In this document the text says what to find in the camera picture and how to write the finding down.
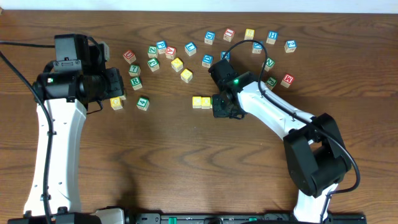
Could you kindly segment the yellow O block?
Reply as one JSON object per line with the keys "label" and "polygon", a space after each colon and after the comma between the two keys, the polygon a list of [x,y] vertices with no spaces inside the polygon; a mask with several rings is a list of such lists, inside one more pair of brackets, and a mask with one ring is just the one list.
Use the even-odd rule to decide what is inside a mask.
{"label": "yellow O block", "polygon": [[209,96],[201,98],[201,109],[212,109],[212,99]]}

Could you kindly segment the yellow C block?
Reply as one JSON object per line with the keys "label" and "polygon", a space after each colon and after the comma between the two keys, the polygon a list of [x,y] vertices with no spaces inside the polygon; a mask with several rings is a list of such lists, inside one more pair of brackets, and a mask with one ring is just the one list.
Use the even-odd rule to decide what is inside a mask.
{"label": "yellow C block", "polygon": [[200,109],[201,108],[201,96],[193,96],[192,97],[192,108],[193,109]]}

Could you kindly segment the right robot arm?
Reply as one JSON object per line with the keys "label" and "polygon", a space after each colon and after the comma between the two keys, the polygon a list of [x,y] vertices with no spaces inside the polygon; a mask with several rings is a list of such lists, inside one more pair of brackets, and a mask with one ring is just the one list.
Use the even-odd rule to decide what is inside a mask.
{"label": "right robot arm", "polygon": [[252,72],[239,74],[226,60],[208,70],[219,89],[213,95],[216,118],[251,114],[281,138],[290,178],[298,188],[293,214],[300,222],[321,223],[337,186],[353,167],[340,130],[328,114],[301,111],[272,92]]}

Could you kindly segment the yellow block lower left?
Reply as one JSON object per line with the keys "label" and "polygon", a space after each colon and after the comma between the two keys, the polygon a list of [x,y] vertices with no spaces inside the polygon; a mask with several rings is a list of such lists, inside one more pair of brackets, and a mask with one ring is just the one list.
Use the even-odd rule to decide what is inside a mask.
{"label": "yellow block lower left", "polygon": [[123,101],[119,96],[111,98],[110,103],[113,110],[123,109]]}

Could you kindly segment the green R block left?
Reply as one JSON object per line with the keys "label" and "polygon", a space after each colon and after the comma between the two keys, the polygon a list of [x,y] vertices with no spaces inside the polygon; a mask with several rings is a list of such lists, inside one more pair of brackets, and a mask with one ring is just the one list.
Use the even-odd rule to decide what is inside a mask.
{"label": "green R block left", "polygon": [[139,90],[142,88],[142,82],[139,77],[133,77],[130,79],[133,90]]}

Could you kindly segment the green 7 block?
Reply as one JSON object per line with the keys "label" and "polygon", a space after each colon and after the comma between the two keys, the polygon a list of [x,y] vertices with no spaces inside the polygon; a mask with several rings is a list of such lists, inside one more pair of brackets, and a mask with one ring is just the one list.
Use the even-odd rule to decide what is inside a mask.
{"label": "green 7 block", "polygon": [[138,77],[141,74],[140,66],[138,65],[130,65],[129,67],[129,75],[131,77]]}

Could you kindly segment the green 4 block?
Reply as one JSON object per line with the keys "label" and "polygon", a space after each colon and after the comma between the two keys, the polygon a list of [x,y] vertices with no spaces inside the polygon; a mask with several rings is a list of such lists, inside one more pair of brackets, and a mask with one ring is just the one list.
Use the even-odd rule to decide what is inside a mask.
{"label": "green 4 block", "polygon": [[140,109],[140,110],[144,110],[147,111],[148,107],[149,107],[149,100],[147,98],[143,98],[140,97],[136,103],[136,106]]}

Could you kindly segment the green j block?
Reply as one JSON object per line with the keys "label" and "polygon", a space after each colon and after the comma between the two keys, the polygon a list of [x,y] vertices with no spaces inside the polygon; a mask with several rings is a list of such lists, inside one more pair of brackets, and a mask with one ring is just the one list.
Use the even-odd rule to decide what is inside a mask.
{"label": "green j block", "polygon": [[152,72],[160,68],[159,61],[156,58],[151,58],[147,61],[147,64]]}
{"label": "green j block", "polygon": [[277,84],[277,79],[276,79],[275,77],[269,77],[269,78],[266,80],[266,87],[267,87],[269,90],[272,90],[272,89],[276,86],[276,84]]}

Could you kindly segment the blue D block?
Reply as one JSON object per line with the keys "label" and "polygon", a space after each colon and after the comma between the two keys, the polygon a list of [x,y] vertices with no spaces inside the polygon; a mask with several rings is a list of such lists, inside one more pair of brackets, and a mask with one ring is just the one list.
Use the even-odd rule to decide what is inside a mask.
{"label": "blue D block", "polygon": [[213,56],[205,54],[202,59],[202,66],[206,68],[210,68],[213,63]]}

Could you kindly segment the green Z block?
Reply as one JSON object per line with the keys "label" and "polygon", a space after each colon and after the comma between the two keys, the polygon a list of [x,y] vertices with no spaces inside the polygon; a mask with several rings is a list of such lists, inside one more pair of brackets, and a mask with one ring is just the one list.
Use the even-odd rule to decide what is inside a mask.
{"label": "green Z block", "polygon": [[148,54],[149,58],[157,58],[158,57],[157,47],[156,46],[149,46],[147,54]]}

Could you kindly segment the yellow K block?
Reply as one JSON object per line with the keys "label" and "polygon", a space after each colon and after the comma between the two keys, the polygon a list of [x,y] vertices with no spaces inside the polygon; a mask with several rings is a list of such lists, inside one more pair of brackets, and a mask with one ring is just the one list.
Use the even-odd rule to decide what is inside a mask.
{"label": "yellow K block", "polygon": [[183,68],[183,62],[179,58],[175,58],[171,61],[171,66],[176,72],[179,72]]}

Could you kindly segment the red M block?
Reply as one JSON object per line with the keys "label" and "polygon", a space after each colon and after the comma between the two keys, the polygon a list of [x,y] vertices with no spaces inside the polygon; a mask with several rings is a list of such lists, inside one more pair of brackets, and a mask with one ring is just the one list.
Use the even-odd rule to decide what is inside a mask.
{"label": "red M block", "polygon": [[294,80],[295,80],[295,78],[292,75],[286,73],[280,84],[282,86],[288,88],[289,86],[291,86],[291,84],[294,82]]}

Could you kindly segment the yellow block top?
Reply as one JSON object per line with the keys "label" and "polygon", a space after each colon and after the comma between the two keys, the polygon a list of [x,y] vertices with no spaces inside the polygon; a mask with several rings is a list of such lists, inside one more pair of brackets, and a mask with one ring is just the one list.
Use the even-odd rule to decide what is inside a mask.
{"label": "yellow block top", "polygon": [[252,40],[254,38],[255,30],[254,29],[246,29],[244,34],[244,40]]}

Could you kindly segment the blue H block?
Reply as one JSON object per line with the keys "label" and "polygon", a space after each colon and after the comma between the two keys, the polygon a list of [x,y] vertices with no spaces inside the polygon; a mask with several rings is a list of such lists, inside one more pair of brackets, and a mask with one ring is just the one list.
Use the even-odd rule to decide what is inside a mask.
{"label": "blue H block", "polygon": [[274,45],[276,40],[278,38],[278,33],[275,31],[269,31],[268,36],[267,36],[267,40],[266,43],[267,44],[271,44]]}

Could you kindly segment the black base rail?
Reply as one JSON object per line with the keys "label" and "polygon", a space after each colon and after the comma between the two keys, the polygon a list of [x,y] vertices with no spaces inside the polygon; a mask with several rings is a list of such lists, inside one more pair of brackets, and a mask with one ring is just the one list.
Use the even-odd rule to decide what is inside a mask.
{"label": "black base rail", "polygon": [[300,223],[291,213],[265,214],[164,214],[132,213],[121,207],[106,207],[93,213],[101,223],[132,224],[242,224],[242,223]]}

